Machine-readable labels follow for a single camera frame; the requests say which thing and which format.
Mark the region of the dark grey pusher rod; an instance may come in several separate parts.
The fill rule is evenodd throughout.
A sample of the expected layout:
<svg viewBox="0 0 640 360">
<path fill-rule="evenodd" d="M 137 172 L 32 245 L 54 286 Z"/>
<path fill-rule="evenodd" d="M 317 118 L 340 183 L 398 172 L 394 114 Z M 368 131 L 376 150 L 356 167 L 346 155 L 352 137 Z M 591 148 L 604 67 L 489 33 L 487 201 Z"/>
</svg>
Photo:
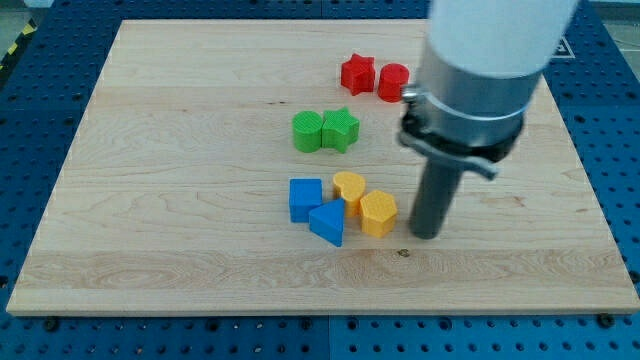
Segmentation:
<svg viewBox="0 0 640 360">
<path fill-rule="evenodd" d="M 462 174 L 453 166 L 426 161 L 409 219 L 415 236 L 433 239 L 439 234 Z"/>
</svg>

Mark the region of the black clamp mount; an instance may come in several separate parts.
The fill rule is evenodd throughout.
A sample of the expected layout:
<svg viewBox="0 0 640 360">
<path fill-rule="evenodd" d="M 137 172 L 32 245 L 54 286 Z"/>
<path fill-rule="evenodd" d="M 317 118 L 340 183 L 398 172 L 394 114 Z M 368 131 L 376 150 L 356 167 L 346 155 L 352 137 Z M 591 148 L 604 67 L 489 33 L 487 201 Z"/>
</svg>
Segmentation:
<svg viewBox="0 0 640 360">
<path fill-rule="evenodd" d="M 497 163 L 511 151 L 524 124 L 524 110 L 499 116 L 470 115 L 443 104 L 417 85 L 402 88 L 406 113 L 399 143 L 436 165 L 494 179 Z"/>
</svg>

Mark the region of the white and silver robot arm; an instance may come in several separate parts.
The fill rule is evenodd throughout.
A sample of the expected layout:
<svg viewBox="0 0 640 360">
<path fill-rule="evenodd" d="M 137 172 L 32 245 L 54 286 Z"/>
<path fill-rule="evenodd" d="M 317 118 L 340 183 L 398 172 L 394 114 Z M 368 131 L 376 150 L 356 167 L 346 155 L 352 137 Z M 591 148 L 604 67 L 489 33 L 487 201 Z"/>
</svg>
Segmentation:
<svg viewBox="0 0 640 360">
<path fill-rule="evenodd" d="M 398 140 L 426 165 L 410 215 L 411 232 L 438 235 L 461 177 L 488 180 L 513 148 L 543 70 L 577 0 L 432 2 Z"/>
</svg>

